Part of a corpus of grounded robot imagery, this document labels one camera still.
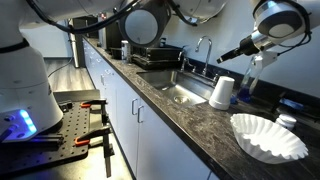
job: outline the white cabinet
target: white cabinet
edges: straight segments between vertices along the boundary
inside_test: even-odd
[[[103,77],[103,98],[108,102],[106,105],[106,111],[109,114],[109,118],[113,129],[117,133],[117,80],[120,78],[119,75],[109,66],[102,74]]]
[[[206,180],[208,167],[141,100],[137,179]]]
[[[117,86],[117,129],[116,134],[129,165],[136,176],[138,132],[137,123],[140,97],[122,79]]]
[[[113,128],[117,126],[116,118],[116,78],[119,76],[111,66],[93,49],[93,47],[83,40],[85,62],[87,70],[96,89],[100,91],[100,98],[106,99],[106,111]]]
[[[206,180],[207,166],[125,83],[118,80],[118,139],[139,180]]]
[[[99,60],[101,57],[92,53],[91,46],[86,49],[87,46],[90,45],[84,45],[88,71],[109,103],[106,110],[134,176],[138,180],[207,180],[209,168],[109,64]],[[218,178],[212,173],[210,180],[214,179]]]

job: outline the white paper cup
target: white paper cup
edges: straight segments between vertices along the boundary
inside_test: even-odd
[[[233,85],[233,78],[221,76],[210,97],[209,104],[216,109],[227,110],[230,105]]]
[[[280,116],[276,120],[276,124],[281,125],[289,131],[292,131],[296,122],[297,120],[294,117],[289,116],[287,114],[280,114]]]

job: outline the wall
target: wall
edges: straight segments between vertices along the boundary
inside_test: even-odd
[[[216,59],[229,50],[238,47],[244,37],[253,29],[252,9],[248,0],[231,0],[218,14],[218,17],[198,27],[190,27],[173,16],[163,34],[167,43],[183,46],[190,45],[188,56],[205,62],[208,42],[201,44],[200,52],[194,52],[197,42],[203,35],[213,41],[209,64],[244,74],[251,57],[240,56],[217,64]],[[293,89],[315,97],[320,97],[320,27],[312,30],[312,41],[278,57],[277,62],[268,66],[260,79]],[[295,44],[301,37],[285,44]]]
[[[30,45],[42,53],[43,57],[72,56],[67,33],[56,27],[46,25],[34,29],[21,29],[21,32]]]

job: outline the drawer handle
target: drawer handle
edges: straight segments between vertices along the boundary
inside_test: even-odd
[[[139,108],[138,108],[138,123],[143,123],[143,121],[140,121],[140,109],[141,108],[144,108],[144,106],[140,106]]]
[[[131,102],[131,114],[132,115],[137,115],[137,113],[134,113],[134,102],[135,101],[138,101],[138,99],[134,99],[134,100],[132,100],[132,102]]]

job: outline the robotic arm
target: robotic arm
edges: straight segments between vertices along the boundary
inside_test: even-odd
[[[1,0],[0,1],[0,143],[27,141],[61,121],[61,112],[48,83],[42,55],[30,47],[19,28],[50,24],[74,34],[96,31],[119,20],[124,37],[149,46],[161,36],[171,9],[206,20],[227,0]],[[90,27],[74,29],[59,20],[119,11]]]
[[[251,0],[255,28],[235,48],[217,59],[218,63],[245,54],[250,56],[276,45],[288,49],[278,56],[311,40],[311,29],[320,24],[320,2],[317,0]],[[283,46],[282,42],[304,34],[299,43]]]

